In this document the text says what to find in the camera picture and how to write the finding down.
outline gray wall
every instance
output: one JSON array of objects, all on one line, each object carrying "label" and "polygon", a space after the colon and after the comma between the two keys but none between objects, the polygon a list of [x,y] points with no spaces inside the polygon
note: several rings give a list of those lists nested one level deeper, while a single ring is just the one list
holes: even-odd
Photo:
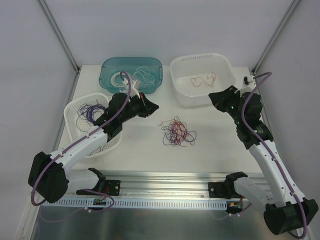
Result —
[{"label": "gray wall", "polygon": [[80,65],[217,52],[253,68],[292,0],[47,0]]},{"label": "gray wall", "polygon": [[[272,71],[261,93],[272,133],[292,178],[320,205],[320,1],[304,0],[260,73]],[[320,213],[311,223],[320,238]]]},{"label": "gray wall", "polygon": [[33,157],[53,146],[75,72],[35,0],[1,1],[0,32],[0,239],[12,240]]}]

